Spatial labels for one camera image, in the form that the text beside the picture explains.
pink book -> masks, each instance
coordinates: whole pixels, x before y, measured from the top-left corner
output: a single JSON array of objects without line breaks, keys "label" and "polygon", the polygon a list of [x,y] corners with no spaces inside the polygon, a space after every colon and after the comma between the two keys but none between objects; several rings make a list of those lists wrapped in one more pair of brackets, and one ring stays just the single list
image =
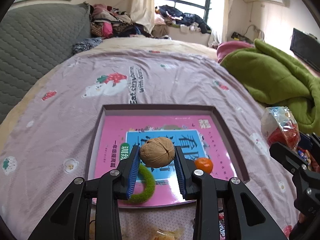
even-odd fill
[{"label": "pink book", "polygon": [[[186,158],[210,158],[213,162],[211,176],[229,180],[236,177],[229,154],[209,115],[177,116],[106,116],[102,130],[95,178],[115,169],[119,161],[127,158],[134,145],[141,147],[148,139],[167,137],[174,145],[182,147]],[[158,169],[149,168],[156,180],[153,196],[141,204],[119,201],[120,207],[155,207],[184,203],[173,162]],[[138,175],[134,193],[143,190]]]}]

bed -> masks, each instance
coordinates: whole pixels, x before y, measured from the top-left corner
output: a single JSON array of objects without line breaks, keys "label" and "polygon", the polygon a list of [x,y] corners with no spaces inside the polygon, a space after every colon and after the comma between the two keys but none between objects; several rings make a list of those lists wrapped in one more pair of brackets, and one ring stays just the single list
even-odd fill
[{"label": "bed", "polygon": [[[216,59],[215,50],[199,44],[111,38],[40,78],[0,125],[0,159],[11,157],[15,164],[0,172],[0,214],[13,235],[27,239],[70,181],[87,176],[88,147],[101,105],[133,100],[130,66],[141,68],[145,77],[144,92],[136,98],[139,104],[215,106],[242,154],[250,177],[247,186],[282,230],[294,226],[295,187],[262,139],[263,109]],[[96,79],[110,73],[126,76],[126,85],[97,92]],[[77,164],[72,172],[65,172],[69,159]],[[122,209],[123,238],[147,240],[155,226],[184,227],[182,239],[191,239],[194,214],[194,203]]]}]

green fuzzy ring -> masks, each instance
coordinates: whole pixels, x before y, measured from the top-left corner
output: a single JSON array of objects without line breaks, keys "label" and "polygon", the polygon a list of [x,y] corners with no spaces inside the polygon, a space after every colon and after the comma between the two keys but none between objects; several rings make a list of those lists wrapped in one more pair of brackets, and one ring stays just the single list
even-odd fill
[{"label": "green fuzzy ring", "polygon": [[128,201],[134,204],[146,202],[152,197],[156,187],[156,181],[146,166],[140,164],[138,173],[143,176],[145,188],[141,193],[131,195]]}]

green blanket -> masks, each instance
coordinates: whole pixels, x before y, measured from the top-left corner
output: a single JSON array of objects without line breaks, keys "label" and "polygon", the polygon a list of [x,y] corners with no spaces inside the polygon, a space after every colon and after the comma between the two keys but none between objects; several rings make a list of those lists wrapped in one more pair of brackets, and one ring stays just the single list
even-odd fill
[{"label": "green blanket", "polygon": [[297,59],[264,43],[228,54],[225,67],[252,97],[272,106],[287,106],[305,133],[320,135],[320,79]]}]

pink cloth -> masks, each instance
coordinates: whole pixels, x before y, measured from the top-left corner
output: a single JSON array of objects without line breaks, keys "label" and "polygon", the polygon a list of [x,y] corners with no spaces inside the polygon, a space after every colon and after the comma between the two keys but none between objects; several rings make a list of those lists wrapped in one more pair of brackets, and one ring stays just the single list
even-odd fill
[{"label": "pink cloth", "polygon": [[94,4],[93,5],[92,17],[94,17],[96,14],[101,13],[103,11],[108,11],[106,5],[101,4],[101,3]]},{"label": "pink cloth", "polygon": [[110,38],[113,34],[112,32],[112,25],[109,22],[104,22],[102,26],[102,35],[103,37]]},{"label": "pink cloth", "polygon": [[228,55],[229,53],[237,49],[252,48],[252,47],[254,46],[244,41],[227,41],[227,42],[221,43],[217,48],[218,63],[220,63],[226,55]]},{"label": "pink cloth", "polygon": [[155,13],[155,25],[166,25],[164,18],[161,16],[161,14]]}]

